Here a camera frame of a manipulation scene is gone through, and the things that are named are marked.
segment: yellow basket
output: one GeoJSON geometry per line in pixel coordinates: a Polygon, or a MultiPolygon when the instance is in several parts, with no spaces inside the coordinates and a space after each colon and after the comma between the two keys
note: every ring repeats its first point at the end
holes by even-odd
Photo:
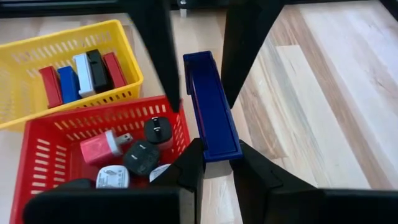
{"type": "Polygon", "coordinates": [[[138,98],[143,80],[117,20],[0,45],[0,129],[23,131],[26,121],[50,113],[138,98]],[[47,109],[47,95],[38,70],[50,65],[56,69],[71,65],[76,71],[72,57],[93,49],[101,54],[116,54],[128,85],[47,109]]]}

